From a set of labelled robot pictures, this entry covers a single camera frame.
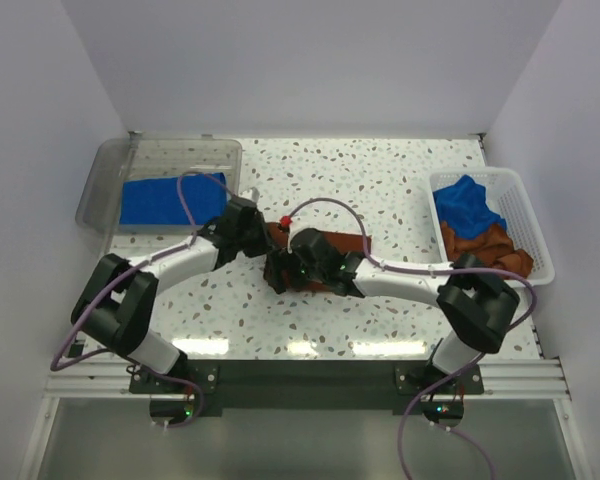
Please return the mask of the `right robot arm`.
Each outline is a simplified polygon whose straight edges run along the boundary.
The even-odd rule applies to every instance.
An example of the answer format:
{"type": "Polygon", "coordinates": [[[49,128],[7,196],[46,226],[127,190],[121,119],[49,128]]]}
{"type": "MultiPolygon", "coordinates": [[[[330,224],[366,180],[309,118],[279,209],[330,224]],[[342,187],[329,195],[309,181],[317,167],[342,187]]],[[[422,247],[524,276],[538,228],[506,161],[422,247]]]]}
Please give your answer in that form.
{"type": "Polygon", "coordinates": [[[438,308],[451,326],[424,367],[412,375],[420,388],[448,392],[461,368],[481,354],[497,353],[520,303],[519,294],[480,261],[464,254],[455,263],[426,267],[424,274],[400,264],[380,266],[363,251],[360,235],[270,222],[272,248],[264,278],[278,294],[288,290],[329,292],[341,297],[387,297],[438,308]]]}

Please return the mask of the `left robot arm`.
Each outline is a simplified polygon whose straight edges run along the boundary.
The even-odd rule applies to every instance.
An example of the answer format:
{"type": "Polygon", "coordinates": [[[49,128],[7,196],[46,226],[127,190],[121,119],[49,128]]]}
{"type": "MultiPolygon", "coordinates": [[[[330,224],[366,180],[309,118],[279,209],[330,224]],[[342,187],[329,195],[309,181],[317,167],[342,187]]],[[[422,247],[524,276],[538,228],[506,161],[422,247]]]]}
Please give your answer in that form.
{"type": "Polygon", "coordinates": [[[177,392],[187,383],[187,356],[151,330],[156,298],[194,276],[221,269],[239,254],[259,257],[272,246],[256,202],[234,197],[220,216],[171,247],[129,259],[102,257],[71,323],[106,350],[152,370],[153,381],[165,392],[177,392]]]}

